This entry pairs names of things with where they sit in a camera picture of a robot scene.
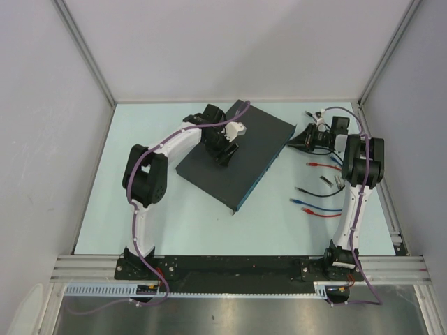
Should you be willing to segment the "silver transceiver module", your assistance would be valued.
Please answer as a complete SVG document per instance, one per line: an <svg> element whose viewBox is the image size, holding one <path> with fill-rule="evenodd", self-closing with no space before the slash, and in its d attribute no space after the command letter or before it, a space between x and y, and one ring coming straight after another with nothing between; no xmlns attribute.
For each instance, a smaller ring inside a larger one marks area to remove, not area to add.
<svg viewBox="0 0 447 335"><path fill-rule="evenodd" d="M333 187L333 183L326 177L324 176L320 176L320 179L325 182L327 185L329 185L329 187Z"/></svg>
<svg viewBox="0 0 447 335"><path fill-rule="evenodd" d="M339 190L342 190L344 187L344 184L342 183L341 178L338 175L335 175L335 183Z"/></svg>

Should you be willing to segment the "black network switch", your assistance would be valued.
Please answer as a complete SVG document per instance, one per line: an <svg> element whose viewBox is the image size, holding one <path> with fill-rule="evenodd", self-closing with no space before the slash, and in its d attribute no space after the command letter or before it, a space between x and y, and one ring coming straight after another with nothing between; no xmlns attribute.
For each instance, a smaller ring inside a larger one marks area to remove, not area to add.
<svg viewBox="0 0 447 335"><path fill-rule="evenodd" d="M198 144L177 165L185 180L239 211L257 183L292 138L295 126L253 105L238 119L246 133L235 139L237 151L228 166L216 163L203 144Z"/></svg>

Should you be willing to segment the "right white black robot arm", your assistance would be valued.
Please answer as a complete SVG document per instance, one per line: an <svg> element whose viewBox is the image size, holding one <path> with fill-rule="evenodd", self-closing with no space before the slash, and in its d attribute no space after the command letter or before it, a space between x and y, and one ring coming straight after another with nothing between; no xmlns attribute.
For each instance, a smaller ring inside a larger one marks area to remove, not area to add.
<svg viewBox="0 0 447 335"><path fill-rule="evenodd" d="M322 118L318 118L287 143L307 153L327 149L343 154L341 180L345 196L339 225L323 257L302 263L302 269L333 281L348 279L360 271L361 221L368 198L384 174L384 140L369 138L362 131L350 135L349 124L347 117L333 117L327 127Z"/></svg>

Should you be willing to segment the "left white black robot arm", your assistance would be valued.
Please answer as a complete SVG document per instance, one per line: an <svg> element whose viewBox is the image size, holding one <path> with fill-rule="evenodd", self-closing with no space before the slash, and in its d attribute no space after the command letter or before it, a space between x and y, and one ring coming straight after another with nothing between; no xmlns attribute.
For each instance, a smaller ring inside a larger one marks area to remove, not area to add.
<svg viewBox="0 0 447 335"><path fill-rule="evenodd" d="M135 256L129 269L138 278L148 278L154 271L154 261L148 258L155 244L149 233L147 215L167 191L168 166L178 156L203 144L212 160L226 167L239 148L236 138L246 132L238 119L250 105L249 101L243 102L229 119L217 106L209 104L202 113L185 117L179 129L153 147L136 144L131 148L122 186L128 203L133 206L131 243L127 249Z"/></svg>

